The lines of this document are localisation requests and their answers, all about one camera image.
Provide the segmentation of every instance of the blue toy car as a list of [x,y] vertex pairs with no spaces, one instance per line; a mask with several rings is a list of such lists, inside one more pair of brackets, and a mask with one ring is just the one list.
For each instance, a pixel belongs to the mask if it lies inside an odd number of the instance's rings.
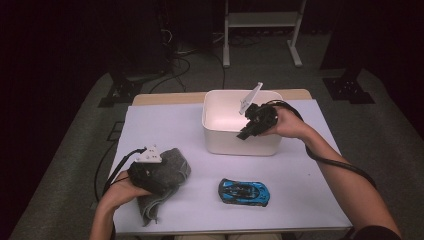
[[270,194],[261,182],[239,182],[223,178],[218,187],[224,203],[266,207]]

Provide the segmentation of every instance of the white plastic bin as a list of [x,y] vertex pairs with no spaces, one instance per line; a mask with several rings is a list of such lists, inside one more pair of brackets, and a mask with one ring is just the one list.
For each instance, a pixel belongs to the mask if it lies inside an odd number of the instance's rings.
[[[206,148],[214,154],[270,156],[278,150],[278,135],[250,136],[246,140],[237,137],[249,122],[240,115],[240,101],[250,90],[213,90],[206,94],[203,105],[202,124]],[[259,91],[253,100],[261,105],[271,100],[283,100],[273,91]]]

